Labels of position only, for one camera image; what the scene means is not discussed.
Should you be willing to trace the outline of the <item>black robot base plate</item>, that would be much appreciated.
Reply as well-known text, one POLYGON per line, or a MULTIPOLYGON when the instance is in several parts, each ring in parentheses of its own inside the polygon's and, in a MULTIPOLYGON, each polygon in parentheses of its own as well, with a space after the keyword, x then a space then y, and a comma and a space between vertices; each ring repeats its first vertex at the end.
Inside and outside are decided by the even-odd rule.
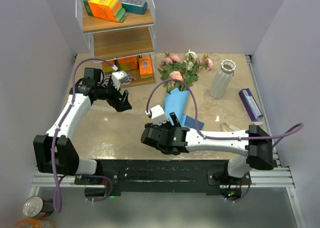
POLYGON ((75 179, 85 186, 85 195, 101 196, 103 180, 111 179, 111 195, 123 192, 205 193, 237 192, 250 184, 249 173, 242 178, 227 177, 227 160, 99 160, 97 178, 75 179))

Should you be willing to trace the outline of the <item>artificial pink flower bouquet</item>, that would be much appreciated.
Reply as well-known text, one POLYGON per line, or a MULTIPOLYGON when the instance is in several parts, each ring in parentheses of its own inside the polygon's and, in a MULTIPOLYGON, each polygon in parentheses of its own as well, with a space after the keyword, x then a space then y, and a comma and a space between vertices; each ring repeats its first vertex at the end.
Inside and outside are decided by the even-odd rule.
POLYGON ((198 71, 203 69, 209 72, 213 69, 214 63, 207 54, 199 57, 194 51, 188 49, 181 60, 178 55, 165 52, 165 57, 160 62, 160 79, 166 81, 163 86, 167 93, 174 89, 179 91, 187 90, 187 87, 193 86, 198 81, 198 71))

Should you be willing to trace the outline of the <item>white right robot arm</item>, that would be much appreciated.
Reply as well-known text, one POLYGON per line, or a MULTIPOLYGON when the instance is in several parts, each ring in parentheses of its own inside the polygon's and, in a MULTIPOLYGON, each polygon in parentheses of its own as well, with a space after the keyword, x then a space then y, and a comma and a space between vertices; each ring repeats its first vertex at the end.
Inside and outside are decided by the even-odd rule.
POLYGON ((233 132, 197 131, 183 127, 168 118, 162 123, 147 123, 140 139, 166 155, 197 151, 218 151, 236 154, 223 171, 223 180, 230 185, 252 169, 269 171, 274 168, 270 136, 259 126, 233 132))

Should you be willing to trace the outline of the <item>beige ribbon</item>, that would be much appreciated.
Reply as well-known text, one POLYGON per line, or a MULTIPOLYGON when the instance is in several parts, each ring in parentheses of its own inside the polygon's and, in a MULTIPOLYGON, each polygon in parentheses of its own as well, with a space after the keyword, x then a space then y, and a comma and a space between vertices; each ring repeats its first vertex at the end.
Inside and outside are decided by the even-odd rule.
MULTIPOLYGON (((230 131, 240 131, 241 130, 240 128, 238 128, 230 123, 220 121, 219 116, 216 116, 215 121, 220 122, 220 129, 222 132, 228 132, 229 130, 230 131)), ((261 125, 264 125, 265 123, 262 121, 262 119, 259 119, 257 121, 252 121, 252 124, 257 125, 257 126, 261 126, 261 125)))

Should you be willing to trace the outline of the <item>blue wrapping paper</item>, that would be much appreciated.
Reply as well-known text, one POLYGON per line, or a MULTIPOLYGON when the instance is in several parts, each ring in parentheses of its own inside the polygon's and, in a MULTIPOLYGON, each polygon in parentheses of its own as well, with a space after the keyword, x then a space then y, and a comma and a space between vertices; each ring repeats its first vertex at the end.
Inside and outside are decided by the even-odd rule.
POLYGON ((188 90, 180 91, 178 88, 175 88, 171 92, 168 92, 164 99, 164 112, 168 116, 172 124, 174 122, 170 117, 170 113, 174 112, 182 127, 195 129, 195 118, 184 114, 189 95, 190 92, 188 90))

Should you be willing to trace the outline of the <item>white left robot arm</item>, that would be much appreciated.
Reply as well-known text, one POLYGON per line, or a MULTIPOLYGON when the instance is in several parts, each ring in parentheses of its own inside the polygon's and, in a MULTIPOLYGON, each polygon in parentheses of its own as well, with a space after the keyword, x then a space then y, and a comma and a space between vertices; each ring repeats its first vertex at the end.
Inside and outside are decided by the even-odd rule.
POLYGON ((130 110, 128 91, 121 92, 121 85, 128 79, 127 73, 118 70, 103 79, 100 69, 86 68, 83 78, 74 81, 67 103, 44 134, 33 140, 37 168, 41 173, 60 175, 86 175, 92 184, 99 184, 104 173, 93 159, 82 158, 72 144, 83 116, 97 100, 105 100, 117 112, 130 110))

